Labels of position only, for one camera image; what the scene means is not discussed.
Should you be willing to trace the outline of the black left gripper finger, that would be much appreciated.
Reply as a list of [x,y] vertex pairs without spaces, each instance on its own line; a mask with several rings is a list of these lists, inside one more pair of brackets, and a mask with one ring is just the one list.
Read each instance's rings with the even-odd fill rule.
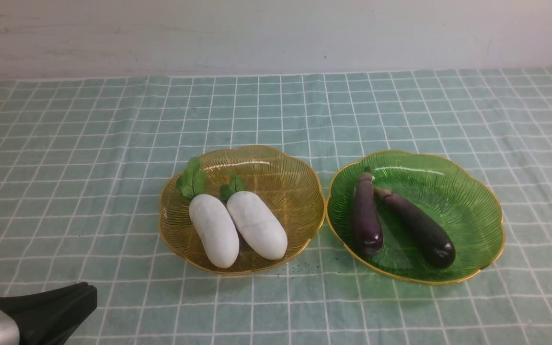
[[63,345],[98,306],[87,282],[24,296],[0,297],[0,311],[18,328],[20,345]]

